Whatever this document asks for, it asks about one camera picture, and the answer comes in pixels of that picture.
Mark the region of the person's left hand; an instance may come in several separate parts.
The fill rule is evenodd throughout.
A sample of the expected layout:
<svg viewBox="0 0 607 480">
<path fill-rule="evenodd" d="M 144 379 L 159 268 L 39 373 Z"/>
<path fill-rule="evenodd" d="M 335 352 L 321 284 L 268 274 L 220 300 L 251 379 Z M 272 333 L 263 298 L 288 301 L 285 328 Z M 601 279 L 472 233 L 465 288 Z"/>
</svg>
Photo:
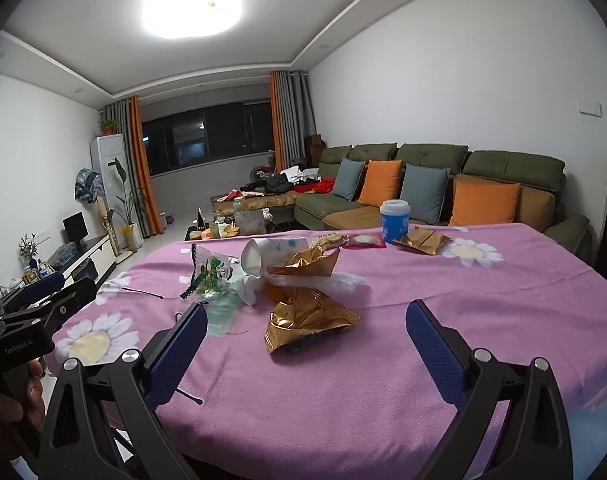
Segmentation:
<svg viewBox="0 0 607 480">
<path fill-rule="evenodd" d="M 23 393 L 26 404 L 18 402 L 12 396 L 0 392 L 0 460 L 14 460 L 21 455 L 15 437 L 10 433 L 16 422 L 28 420 L 37 432 L 43 431 L 45 403 L 43 399 L 42 378 L 44 370 L 38 360 L 33 360 L 26 367 L 26 380 Z"/>
</svg>

